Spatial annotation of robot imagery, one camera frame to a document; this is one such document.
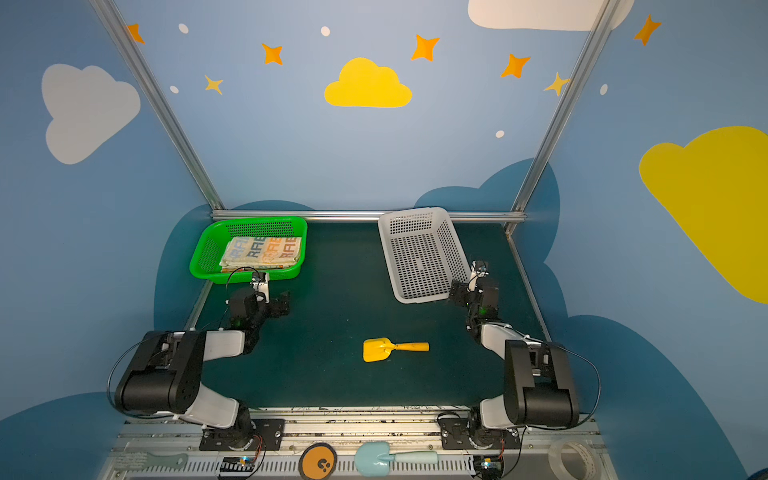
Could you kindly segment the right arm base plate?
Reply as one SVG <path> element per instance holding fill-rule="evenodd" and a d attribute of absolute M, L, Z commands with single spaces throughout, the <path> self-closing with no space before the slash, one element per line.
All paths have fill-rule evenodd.
<path fill-rule="evenodd" d="M 487 429 L 479 420 L 445 412 L 436 419 L 444 450 L 501 450 L 521 446 L 509 430 Z"/>

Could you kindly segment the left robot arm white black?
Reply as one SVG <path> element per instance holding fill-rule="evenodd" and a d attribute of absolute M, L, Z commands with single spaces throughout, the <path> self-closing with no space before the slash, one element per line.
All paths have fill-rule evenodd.
<path fill-rule="evenodd" d="M 225 397 L 202 382 L 204 364 L 252 353 L 270 319 L 290 313 L 290 294 L 259 287 L 235 291 L 228 300 L 230 325 L 221 330 L 150 331 L 116 386 L 107 380 L 113 408 L 137 417 L 177 417 L 208 430 L 250 438 L 254 427 L 245 403 Z"/>

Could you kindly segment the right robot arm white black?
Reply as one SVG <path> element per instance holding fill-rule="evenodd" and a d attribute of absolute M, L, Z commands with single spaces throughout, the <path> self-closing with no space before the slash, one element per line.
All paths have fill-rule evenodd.
<path fill-rule="evenodd" d="M 580 406 L 566 349 L 502 322 L 498 283 L 488 276 L 454 280 L 449 299 L 467 309 L 466 329 L 472 337 L 503 361 L 503 392 L 480 402 L 480 425 L 488 430 L 576 427 Z"/>

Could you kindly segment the green plastic basket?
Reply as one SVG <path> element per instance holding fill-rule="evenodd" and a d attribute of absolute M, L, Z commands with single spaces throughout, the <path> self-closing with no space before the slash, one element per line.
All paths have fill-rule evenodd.
<path fill-rule="evenodd" d="M 189 264 L 215 284 L 249 282 L 256 271 L 271 281 L 296 278 L 307 244 L 307 222 L 295 216 L 220 221 L 207 227 Z"/>

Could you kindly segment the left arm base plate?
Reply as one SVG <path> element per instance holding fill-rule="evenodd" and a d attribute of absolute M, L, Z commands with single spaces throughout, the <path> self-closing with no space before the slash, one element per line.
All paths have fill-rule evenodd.
<path fill-rule="evenodd" d="M 200 451 L 240 452 L 278 451 L 285 421 L 277 418 L 251 419 L 243 425 L 227 429 L 205 428 L 199 444 Z"/>

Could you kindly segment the white plastic basket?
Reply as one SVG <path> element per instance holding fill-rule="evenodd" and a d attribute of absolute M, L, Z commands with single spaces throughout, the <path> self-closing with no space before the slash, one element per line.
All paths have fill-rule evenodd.
<path fill-rule="evenodd" d="M 439 207 L 386 213 L 378 219 L 395 298 L 419 304 L 449 297 L 467 283 L 471 269 L 449 213 Z"/>

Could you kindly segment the beige lettered towel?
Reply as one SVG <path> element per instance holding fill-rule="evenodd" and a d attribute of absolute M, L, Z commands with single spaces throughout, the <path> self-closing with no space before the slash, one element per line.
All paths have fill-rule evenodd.
<path fill-rule="evenodd" d="M 234 237 L 219 262 L 222 266 L 296 264 L 301 237 Z"/>

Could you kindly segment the teal patterned towel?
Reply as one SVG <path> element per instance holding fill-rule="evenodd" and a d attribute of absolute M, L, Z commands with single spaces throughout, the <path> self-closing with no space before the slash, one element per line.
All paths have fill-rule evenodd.
<path fill-rule="evenodd" d="M 244 266 L 222 266 L 222 273 L 233 273 L 241 271 L 282 271 L 290 270 L 297 267 L 296 264 L 257 264 L 257 265 L 244 265 Z"/>

